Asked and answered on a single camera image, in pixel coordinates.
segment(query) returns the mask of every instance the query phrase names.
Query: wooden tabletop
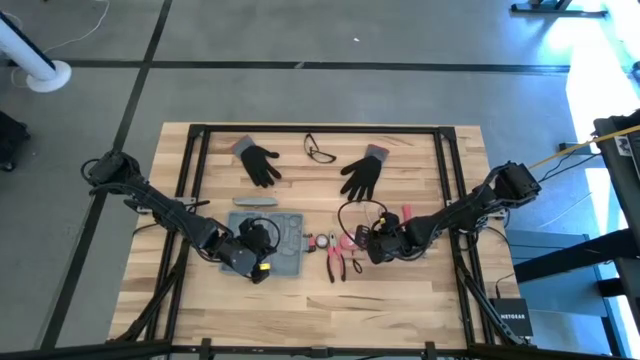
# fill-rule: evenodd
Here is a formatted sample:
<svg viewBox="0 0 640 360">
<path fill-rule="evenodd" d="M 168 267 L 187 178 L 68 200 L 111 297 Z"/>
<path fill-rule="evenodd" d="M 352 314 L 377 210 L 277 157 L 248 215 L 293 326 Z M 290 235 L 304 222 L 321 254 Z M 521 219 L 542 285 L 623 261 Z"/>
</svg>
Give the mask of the wooden tabletop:
<svg viewBox="0 0 640 360">
<path fill-rule="evenodd" d="M 189 125 L 165 123 L 160 135 L 150 180 L 166 195 L 175 192 Z M 489 171 L 482 134 L 476 126 L 458 126 L 456 131 L 470 190 Z M 279 159 L 269 161 L 283 178 L 262 189 L 253 185 L 240 160 L 231 153 L 231 146 L 244 135 L 212 134 L 200 194 L 201 200 L 211 200 L 211 204 L 199 208 L 198 214 L 226 222 L 229 211 L 242 210 L 233 205 L 232 198 L 272 196 L 279 206 L 269 211 L 303 213 L 304 232 L 340 234 L 336 211 L 346 200 L 339 190 L 347 179 L 340 175 L 340 169 L 360 159 L 367 144 L 390 151 L 374 199 L 399 215 L 403 204 L 412 205 L 414 216 L 443 207 L 432 136 L 316 134 L 320 149 L 338 157 L 323 165 L 303 152 L 304 133 L 250 133 L 258 145 L 280 153 Z M 455 193 L 446 141 L 444 147 Z M 190 174 L 195 172 L 197 157 L 194 152 Z M 373 218 L 377 207 L 367 205 L 367 211 Z M 347 228 L 367 223 L 362 205 L 346 208 L 343 215 Z M 152 221 L 150 216 L 141 216 L 138 225 Z M 503 231 L 498 222 L 491 225 Z M 124 332 L 152 297 L 164 237 L 160 227 L 134 237 L 110 337 Z M 485 287 L 493 296 L 496 280 L 513 272 L 509 247 L 498 235 L 484 231 L 477 248 Z M 446 232 L 424 258 L 414 262 L 394 260 L 373 265 L 364 253 L 356 254 L 364 271 L 356 274 L 347 261 L 345 283 L 328 281 L 326 256 L 323 250 L 304 255 L 299 278 L 271 276 L 253 285 L 245 278 L 221 273 L 218 265 L 202 261 L 191 250 L 175 344 L 199 344 L 203 337 L 209 337 L 215 345 L 422 348 L 425 341 L 433 341 L 440 349 L 466 348 Z M 501 281 L 500 291 L 503 297 L 518 297 L 514 277 Z M 476 339 L 482 340 L 478 307 L 471 295 L 469 298 Z M 167 304 L 165 301 L 161 311 L 161 329 L 166 323 Z"/>
</svg>

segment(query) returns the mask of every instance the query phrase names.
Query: gray tray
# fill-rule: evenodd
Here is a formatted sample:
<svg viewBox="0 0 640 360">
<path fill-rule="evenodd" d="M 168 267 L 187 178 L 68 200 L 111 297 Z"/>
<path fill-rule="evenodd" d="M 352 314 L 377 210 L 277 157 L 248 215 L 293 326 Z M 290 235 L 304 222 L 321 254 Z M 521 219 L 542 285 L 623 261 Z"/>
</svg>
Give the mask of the gray tray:
<svg viewBox="0 0 640 360">
<path fill-rule="evenodd" d="M 227 226 L 234 234 L 240 234 L 240 223 L 247 218 L 265 217 L 278 225 L 280 229 L 280 245 L 275 254 L 269 256 L 265 262 L 271 264 L 271 275 L 281 277 L 296 277 L 300 275 L 302 268 L 302 256 L 308 244 L 302 241 L 304 218 L 300 213 L 265 213 L 260 211 L 232 211 L 229 213 Z M 266 221 L 257 222 L 262 224 L 269 231 L 271 244 L 275 245 L 278 240 L 278 233 L 273 225 Z M 220 271 L 228 274 L 238 275 L 230 267 L 222 264 Z"/>
</svg>

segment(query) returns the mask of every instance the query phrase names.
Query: netgear logo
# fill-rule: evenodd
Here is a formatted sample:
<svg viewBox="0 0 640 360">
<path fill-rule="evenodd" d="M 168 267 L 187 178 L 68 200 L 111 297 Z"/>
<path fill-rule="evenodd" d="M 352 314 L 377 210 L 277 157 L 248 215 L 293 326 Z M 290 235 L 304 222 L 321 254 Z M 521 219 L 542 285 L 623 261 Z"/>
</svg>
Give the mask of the netgear logo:
<svg viewBox="0 0 640 360">
<path fill-rule="evenodd" d="M 524 320 L 526 317 L 523 314 L 500 314 L 501 319 L 508 320 Z"/>
</svg>

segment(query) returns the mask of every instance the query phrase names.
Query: black glove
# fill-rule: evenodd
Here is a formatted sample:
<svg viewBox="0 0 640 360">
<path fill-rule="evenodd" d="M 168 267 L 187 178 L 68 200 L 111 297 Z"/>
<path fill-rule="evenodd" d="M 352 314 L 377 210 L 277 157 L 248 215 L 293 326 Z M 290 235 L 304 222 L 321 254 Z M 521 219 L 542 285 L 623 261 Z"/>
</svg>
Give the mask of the black glove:
<svg viewBox="0 0 640 360">
<path fill-rule="evenodd" d="M 255 186 L 266 188 L 269 185 L 273 185 L 274 182 L 271 175 L 276 179 L 282 178 L 282 175 L 267 162 L 266 158 L 268 156 L 277 159 L 280 154 L 272 153 L 260 146 L 256 146 L 248 135 L 235 143 L 231 149 L 242 160 L 242 165 L 244 165 L 244 169 L 247 170 L 247 174 L 249 174 Z"/>
<path fill-rule="evenodd" d="M 389 150 L 387 149 L 375 145 L 367 146 L 364 158 L 344 167 L 342 171 L 340 171 L 342 175 L 353 172 L 351 178 L 347 180 L 340 190 L 340 194 L 345 194 L 347 191 L 350 191 L 348 199 L 353 200 L 357 193 L 357 200 L 360 201 L 366 192 L 367 199 L 371 200 L 376 181 L 378 181 L 378 177 L 380 177 L 382 163 L 387 159 L 388 154 Z"/>
</svg>

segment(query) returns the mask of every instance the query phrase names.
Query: red-handled pliers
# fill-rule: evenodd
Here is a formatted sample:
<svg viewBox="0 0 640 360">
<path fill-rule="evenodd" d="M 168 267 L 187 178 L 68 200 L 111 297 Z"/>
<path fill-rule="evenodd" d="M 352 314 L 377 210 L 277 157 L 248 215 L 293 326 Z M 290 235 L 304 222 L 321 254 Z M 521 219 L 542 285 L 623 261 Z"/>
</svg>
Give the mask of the red-handled pliers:
<svg viewBox="0 0 640 360">
<path fill-rule="evenodd" d="M 340 244 L 336 240 L 336 235 L 334 233 L 329 233 L 329 249 L 327 249 L 329 254 L 327 255 L 327 272 L 329 273 L 329 281 L 333 284 L 336 279 L 333 276 L 333 271 L 331 267 L 333 265 L 333 258 L 338 259 L 338 265 L 340 266 L 340 279 L 342 281 L 347 281 L 347 269 L 344 265 L 344 256 L 342 256 L 342 248 L 340 248 Z"/>
</svg>

